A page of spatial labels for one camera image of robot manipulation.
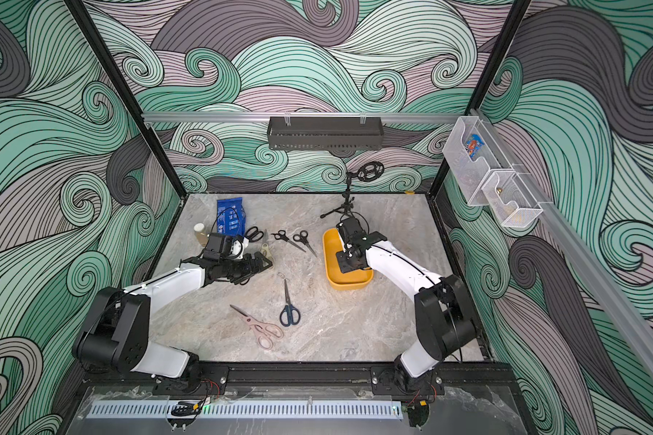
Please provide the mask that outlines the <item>pink handled scissors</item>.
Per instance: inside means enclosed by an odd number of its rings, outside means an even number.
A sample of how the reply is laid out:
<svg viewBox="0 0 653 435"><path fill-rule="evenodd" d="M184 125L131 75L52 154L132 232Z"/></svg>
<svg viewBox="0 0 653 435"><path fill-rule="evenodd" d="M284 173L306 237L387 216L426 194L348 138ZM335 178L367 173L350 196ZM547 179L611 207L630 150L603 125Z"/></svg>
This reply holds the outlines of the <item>pink handled scissors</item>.
<svg viewBox="0 0 653 435"><path fill-rule="evenodd" d="M260 348L272 350L274 341L284 337L283 330L279 326L261 322L233 304L230 307L242 317L243 323L254 333Z"/></svg>

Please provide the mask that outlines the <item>blue handled scissors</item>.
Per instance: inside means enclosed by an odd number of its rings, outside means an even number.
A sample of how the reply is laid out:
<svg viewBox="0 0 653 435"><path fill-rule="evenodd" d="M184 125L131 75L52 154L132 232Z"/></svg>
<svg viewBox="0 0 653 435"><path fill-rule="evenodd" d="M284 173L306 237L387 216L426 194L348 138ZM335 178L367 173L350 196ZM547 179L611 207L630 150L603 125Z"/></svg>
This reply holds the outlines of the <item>blue handled scissors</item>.
<svg viewBox="0 0 653 435"><path fill-rule="evenodd" d="M288 282L284 280L284 297L285 305L279 315L279 322L284 327L297 326L301 320L301 313L299 310L292 304L289 290Z"/></svg>

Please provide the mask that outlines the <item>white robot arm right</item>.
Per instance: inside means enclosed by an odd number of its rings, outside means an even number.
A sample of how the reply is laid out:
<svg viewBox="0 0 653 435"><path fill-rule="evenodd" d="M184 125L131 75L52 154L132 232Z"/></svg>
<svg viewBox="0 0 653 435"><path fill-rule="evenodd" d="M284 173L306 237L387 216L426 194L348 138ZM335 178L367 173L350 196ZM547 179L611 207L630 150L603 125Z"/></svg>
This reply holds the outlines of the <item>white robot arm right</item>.
<svg viewBox="0 0 653 435"><path fill-rule="evenodd" d="M460 277L444 277L415 263L381 233L366 232L354 217L339 222L336 230L342 246L336 253L341 272L372 269L414 304L416 340L397 358L403 380L423 376L476 339L478 316Z"/></svg>

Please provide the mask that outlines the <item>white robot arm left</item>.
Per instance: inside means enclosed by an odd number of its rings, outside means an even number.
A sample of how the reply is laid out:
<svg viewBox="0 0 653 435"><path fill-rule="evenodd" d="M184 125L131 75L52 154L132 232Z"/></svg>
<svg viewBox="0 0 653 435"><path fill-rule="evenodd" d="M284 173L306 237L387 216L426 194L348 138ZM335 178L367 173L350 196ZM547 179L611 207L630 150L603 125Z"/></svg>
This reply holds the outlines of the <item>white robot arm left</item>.
<svg viewBox="0 0 653 435"><path fill-rule="evenodd" d="M197 256L139 285L106 287L95 295L75 336L72 354L82 364L116 373L184 377L192 366L192 355L152 342L152 315L205 286L216 282L241 285L272 266L273 262L261 253L247 254L241 259Z"/></svg>

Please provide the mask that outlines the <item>small black scissors left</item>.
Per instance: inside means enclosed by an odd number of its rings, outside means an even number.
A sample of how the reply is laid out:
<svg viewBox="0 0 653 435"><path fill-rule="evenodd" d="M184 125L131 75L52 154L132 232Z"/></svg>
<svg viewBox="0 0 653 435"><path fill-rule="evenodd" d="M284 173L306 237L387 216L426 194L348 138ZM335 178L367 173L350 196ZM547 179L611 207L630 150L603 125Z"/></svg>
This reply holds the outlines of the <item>small black scissors left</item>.
<svg viewBox="0 0 653 435"><path fill-rule="evenodd" d="M286 242L286 243L290 244L291 246L294 246L295 248L297 248L298 250L300 250L300 251L302 251L302 252L305 251L304 248L301 248L301 246L299 246L299 244L297 244L294 240L292 240L292 239L287 235L287 232L286 232L284 229L280 229L280 230L278 230L276 233L272 233L271 235L272 235L272 237L274 237L274 239L276 239L276 240L280 240L280 241Z"/></svg>

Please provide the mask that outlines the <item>small black scissors right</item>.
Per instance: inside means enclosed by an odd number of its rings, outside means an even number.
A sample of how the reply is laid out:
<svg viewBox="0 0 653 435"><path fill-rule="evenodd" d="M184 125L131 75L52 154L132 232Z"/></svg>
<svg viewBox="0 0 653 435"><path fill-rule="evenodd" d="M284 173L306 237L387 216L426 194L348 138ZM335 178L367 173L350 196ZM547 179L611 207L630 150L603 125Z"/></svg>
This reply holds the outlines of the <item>small black scissors right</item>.
<svg viewBox="0 0 653 435"><path fill-rule="evenodd" d="M315 249L312 248L310 242L308 241L308 232L306 230L300 230L292 236L292 239L294 242L304 245L314 257L317 257Z"/></svg>

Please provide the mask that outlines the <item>tan small bottle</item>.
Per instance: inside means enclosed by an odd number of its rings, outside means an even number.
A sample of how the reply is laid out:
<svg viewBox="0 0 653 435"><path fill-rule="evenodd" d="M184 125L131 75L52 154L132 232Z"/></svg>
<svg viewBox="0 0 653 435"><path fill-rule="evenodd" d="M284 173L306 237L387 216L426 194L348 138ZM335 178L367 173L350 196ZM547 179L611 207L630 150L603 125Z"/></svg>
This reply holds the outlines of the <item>tan small bottle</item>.
<svg viewBox="0 0 653 435"><path fill-rule="evenodd" d="M205 248L209 242L209 233L203 223L197 223L193 226L194 235L202 248Z"/></svg>

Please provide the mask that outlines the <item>blue snack packet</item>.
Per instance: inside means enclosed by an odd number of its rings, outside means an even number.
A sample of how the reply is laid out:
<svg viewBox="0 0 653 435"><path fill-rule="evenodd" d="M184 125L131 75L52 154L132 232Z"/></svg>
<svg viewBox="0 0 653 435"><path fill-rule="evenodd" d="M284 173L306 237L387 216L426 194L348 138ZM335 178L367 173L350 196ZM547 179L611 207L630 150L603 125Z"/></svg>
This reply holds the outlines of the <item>blue snack packet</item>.
<svg viewBox="0 0 653 435"><path fill-rule="evenodd" d="M243 236L246 231L246 213L242 198L217 200L218 233L227 236Z"/></svg>

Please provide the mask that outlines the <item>black hanging wall tray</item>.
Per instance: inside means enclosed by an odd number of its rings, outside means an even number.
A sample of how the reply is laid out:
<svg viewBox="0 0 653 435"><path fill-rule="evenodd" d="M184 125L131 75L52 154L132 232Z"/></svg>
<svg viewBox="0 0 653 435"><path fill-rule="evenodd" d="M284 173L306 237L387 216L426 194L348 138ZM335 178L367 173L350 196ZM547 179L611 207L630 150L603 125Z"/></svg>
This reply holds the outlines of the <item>black hanging wall tray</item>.
<svg viewBox="0 0 653 435"><path fill-rule="evenodd" d="M271 118L267 135L272 150L355 152L381 149L385 131L379 118Z"/></svg>

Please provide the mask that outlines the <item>clear wall bin large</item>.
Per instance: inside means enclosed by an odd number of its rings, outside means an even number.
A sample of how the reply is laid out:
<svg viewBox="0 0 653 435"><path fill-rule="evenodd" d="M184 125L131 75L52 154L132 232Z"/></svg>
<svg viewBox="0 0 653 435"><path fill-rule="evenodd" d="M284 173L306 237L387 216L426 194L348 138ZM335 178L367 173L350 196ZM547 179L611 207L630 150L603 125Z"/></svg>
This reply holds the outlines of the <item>clear wall bin large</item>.
<svg viewBox="0 0 653 435"><path fill-rule="evenodd" d="M488 204L482 187L506 165L490 128L478 116L460 117L444 145L445 160L468 206Z"/></svg>

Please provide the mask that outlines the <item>clear wall bin small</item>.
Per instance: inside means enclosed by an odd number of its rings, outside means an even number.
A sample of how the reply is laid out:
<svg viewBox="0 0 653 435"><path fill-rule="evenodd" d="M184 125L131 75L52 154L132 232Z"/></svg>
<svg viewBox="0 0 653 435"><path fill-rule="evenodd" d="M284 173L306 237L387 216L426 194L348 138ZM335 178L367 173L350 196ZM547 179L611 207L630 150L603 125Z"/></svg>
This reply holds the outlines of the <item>clear wall bin small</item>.
<svg viewBox="0 0 653 435"><path fill-rule="evenodd" d="M481 190L504 228L529 228L542 214L538 201L513 170L491 171Z"/></svg>

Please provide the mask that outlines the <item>aluminium rail wall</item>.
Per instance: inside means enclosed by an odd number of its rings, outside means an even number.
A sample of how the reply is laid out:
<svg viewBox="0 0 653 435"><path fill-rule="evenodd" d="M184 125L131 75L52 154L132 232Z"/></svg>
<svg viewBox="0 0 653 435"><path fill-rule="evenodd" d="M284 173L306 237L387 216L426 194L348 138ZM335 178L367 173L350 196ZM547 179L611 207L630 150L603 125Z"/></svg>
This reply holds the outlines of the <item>aluminium rail wall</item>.
<svg viewBox="0 0 653 435"><path fill-rule="evenodd" d="M620 290L617 282L580 238L566 217L540 189L537 179L524 164L520 163L489 118L479 109L470 110L470 114L479 117L485 124L499 152L504 156L504 168L515 177L520 191L531 204L542 210L539 219L544 228L551 233L575 275L591 290L591 297L603 308L653 380L653 329Z"/></svg>
<svg viewBox="0 0 653 435"><path fill-rule="evenodd" d="M422 112L143 112L145 123L268 123L282 118L354 118L365 121L379 118L382 123L443 124L455 123L462 114Z"/></svg>

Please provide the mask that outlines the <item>aluminium rail right wall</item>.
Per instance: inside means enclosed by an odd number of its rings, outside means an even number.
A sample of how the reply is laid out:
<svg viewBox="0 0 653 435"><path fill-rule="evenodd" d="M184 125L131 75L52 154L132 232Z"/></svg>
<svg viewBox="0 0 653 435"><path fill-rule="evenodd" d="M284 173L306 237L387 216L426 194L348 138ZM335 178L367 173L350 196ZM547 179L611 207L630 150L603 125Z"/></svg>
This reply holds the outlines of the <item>aluminium rail right wall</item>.
<svg viewBox="0 0 653 435"><path fill-rule="evenodd" d="M524 164L520 163L489 118L479 109L470 110L470 114L479 117L485 124L499 152L504 156L504 168L515 177L520 191L531 204L542 210L539 219L544 228L551 233L575 275L591 290L591 297L603 308L653 380L653 329L620 290L617 282L580 238L566 217L540 189L537 179Z"/></svg>

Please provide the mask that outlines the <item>black corner frame post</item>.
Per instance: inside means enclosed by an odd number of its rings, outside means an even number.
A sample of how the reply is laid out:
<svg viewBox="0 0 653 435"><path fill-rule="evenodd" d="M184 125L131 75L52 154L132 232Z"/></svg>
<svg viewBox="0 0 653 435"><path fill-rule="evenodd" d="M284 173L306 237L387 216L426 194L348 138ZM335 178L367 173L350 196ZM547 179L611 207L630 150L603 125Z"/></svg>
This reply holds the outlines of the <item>black corner frame post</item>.
<svg viewBox="0 0 653 435"><path fill-rule="evenodd" d="M86 10L85 3L80 0L65 0L65 5L73 16L74 21L77 23L81 32L83 33L87 43L89 43L99 63L103 67L104 72L111 80L112 85L114 86L114 90L116 90L122 99L123 105L126 108L128 114L132 116L138 131L140 132L141 136L143 136L143 139L146 142L148 148L151 150L152 155L161 165L161 169L166 175L168 181L172 183L172 188L174 188L176 194L180 199L188 199L188 192L183 187L181 179L179 178L177 172L172 166L171 161L166 155L165 149L163 148L163 145L161 145L161 141L158 135L143 121L143 110L135 99L130 87L126 83L122 72L114 61L114 57L108 49L101 34L97 30L94 24L94 20L92 20L91 16Z"/></svg>
<svg viewBox="0 0 653 435"><path fill-rule="evenodd" d="M477 45L473 72L458 87L469 96L465 113L488 113L483 105L504 94L509 85L501 71L522 20L531 14L531 1L453 1Z"/></svg>

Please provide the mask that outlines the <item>black corner frame post left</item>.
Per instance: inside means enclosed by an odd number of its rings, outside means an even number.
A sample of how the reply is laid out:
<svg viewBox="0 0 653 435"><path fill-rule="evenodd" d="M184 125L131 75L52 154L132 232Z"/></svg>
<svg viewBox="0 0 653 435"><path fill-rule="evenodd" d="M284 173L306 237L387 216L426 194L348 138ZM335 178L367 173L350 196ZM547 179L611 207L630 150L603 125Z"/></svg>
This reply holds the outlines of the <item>black corner frame post left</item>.
<svg viewBox="0 0 653 435"><path fill-rule="evenodd" d="M161 165L161 169L166 175L168 181L172 183L172 188L174 188L176 194L180 199L188 199L188 192L183 187L181 179L179 178L177 172L172 166L171 161L166 155L165 149L163 148L163 145L161 145L161 141L158 135L143 121L143 110L135 99L130 87L126 83L122 72L114 61L114 57L108 49L101 34L97 30L94 24L94 20L92 20L91 16L86 10L85 3L80 0L65 0L65 5L73 16L74 21L77 23L81 32L83 33L87 43L89 43L99 63L103 67L104 72L111 80L112 85L114 86L114 90L116 90L122 99L123 105L126 108L128 114L132 116L138 131L140 132L141 136L143 136L143 139L146 142L148 148L151 150L152 155Z"/></svg>

